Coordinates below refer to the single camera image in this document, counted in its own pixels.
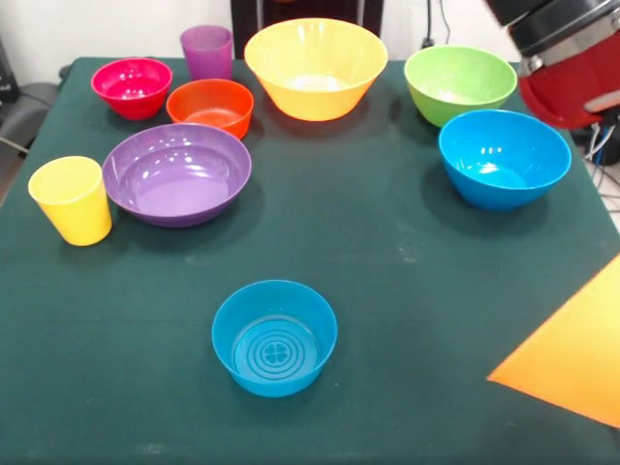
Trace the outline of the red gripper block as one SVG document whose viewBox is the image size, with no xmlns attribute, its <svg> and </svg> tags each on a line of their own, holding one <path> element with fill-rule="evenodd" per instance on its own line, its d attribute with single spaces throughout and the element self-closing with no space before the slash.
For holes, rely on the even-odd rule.
<svg viewBox="0 0 620 465">
<path fill-rule="evenodd" d="M 600 120 L 584 105 L 619 89 L 619 35 L 519 79 L 522 100 L 543 122 L 578 129 Z"/>
</svg>

